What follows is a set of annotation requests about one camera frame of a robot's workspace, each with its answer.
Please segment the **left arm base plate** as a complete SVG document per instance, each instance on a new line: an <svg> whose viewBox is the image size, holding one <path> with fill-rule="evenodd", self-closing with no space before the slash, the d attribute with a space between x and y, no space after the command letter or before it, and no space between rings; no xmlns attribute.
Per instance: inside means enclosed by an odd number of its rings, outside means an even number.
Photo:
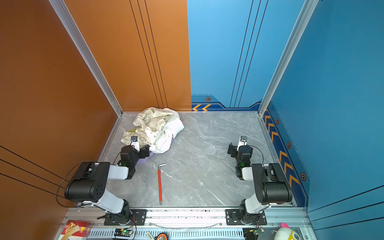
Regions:
<svg viewBox="0 0 384 240"><path fill-rule="evenodd" d="M124 219L117 215L106 215L105 226L144 226L147 218L147 210L136 209L131 210L130 218Z"/></svg>

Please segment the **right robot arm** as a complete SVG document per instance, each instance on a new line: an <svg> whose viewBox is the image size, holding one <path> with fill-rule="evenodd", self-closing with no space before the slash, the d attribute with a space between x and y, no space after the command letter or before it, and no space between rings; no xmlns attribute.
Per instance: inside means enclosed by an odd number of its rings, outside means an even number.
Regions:
<svg viewBox="0 0 384 240"><path fill-rule="evenodd" d="M293 199L291 187L282 167L278 163L265 165L252 164L254 147L245 142L238 146L229 144L228 154L236 160L236 176L242 181L254 184L253 194L242 200L238 209L227 209L227 224L262 225L267 224L265 211L277 205L290 203Z"/></svg>

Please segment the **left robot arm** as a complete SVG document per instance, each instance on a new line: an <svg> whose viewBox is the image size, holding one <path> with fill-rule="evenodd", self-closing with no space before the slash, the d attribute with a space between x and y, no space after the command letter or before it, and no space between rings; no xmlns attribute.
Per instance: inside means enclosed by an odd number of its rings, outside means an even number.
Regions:
<svg viewBox="0 0 384 240"><path fill-rule="evenodd" d="M75 203L86 203L105 212L106 226L143 226L146 210L131 210L129 202L106 189L108 180L130 180L140 159L150 156L148 145L137 150L134 146L121 149L116 165L109 162L82 162L65 188L65 198Z"/></svg>

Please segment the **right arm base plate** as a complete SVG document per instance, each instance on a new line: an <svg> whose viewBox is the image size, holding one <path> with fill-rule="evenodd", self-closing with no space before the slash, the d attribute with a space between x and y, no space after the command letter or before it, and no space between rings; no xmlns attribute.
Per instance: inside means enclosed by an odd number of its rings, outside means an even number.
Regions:
<svg viewBox="0 0 384 240"><path fill-rule="evenodd" d="M235 226L235 225L260 225L266 226L267 218L264 212L259 214L241 214L239 209L226 209L226 221L227 225Z"/></svg>

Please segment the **purple cloth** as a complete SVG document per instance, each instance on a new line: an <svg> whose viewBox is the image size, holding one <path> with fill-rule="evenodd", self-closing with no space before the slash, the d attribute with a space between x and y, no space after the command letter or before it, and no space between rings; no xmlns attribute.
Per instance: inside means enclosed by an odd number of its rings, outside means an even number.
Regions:
<svg viewBox="0 0 384 240"><path fill-rule="evenodd" d="M150 155L148 157L145 157L144 159L139 159L137 162L137 165L144 164L149 158L151 158L154 155L153 152L150 152Z"/></svg>

